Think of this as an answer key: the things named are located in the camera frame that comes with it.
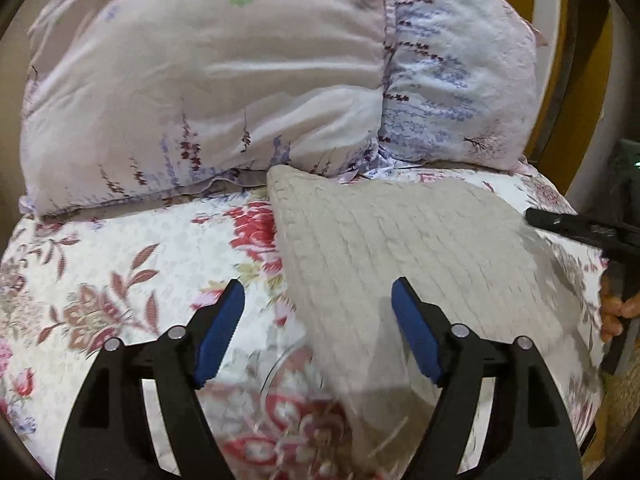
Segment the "person right hand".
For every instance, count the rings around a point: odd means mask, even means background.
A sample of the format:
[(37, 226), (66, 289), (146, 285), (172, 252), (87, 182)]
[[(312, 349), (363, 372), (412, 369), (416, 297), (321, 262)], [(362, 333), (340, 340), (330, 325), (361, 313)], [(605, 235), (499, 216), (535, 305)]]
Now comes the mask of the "person right hand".
[(639, 295), (623, 301), (620, 294), (614, 292), (610, 269), (606, 269), (600, 278), (600, 337), (609, 342), (623, 333), (623, 318), (638, 318), (640, 313)]

